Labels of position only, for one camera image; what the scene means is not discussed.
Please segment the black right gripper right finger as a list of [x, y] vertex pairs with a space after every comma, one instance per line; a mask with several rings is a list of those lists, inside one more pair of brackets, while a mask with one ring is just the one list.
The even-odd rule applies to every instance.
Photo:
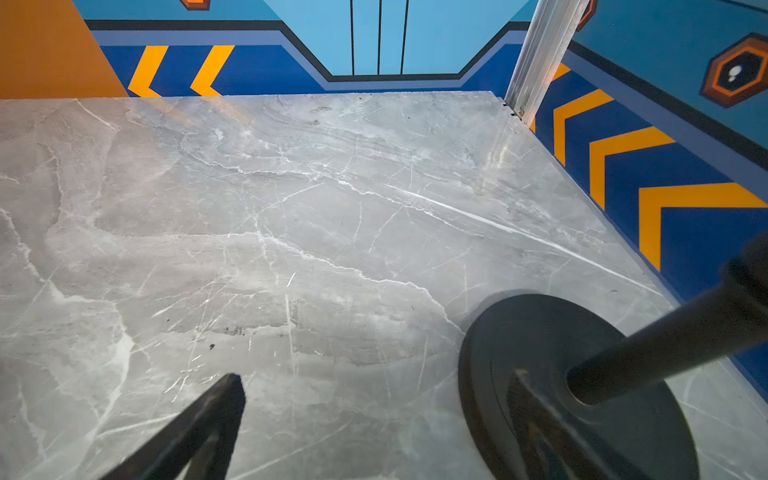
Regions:
[[527, 371], [510, 379], [507, 404], [529, 479], [645, 479], [647, 475], [600, 437], [576, 428], [541, 393]]

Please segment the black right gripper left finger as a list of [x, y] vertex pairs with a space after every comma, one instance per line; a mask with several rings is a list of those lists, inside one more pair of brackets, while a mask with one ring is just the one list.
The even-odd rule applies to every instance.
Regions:
[[106, 479], [224, 479], [246, 405], [241, 377], [222, 376]]

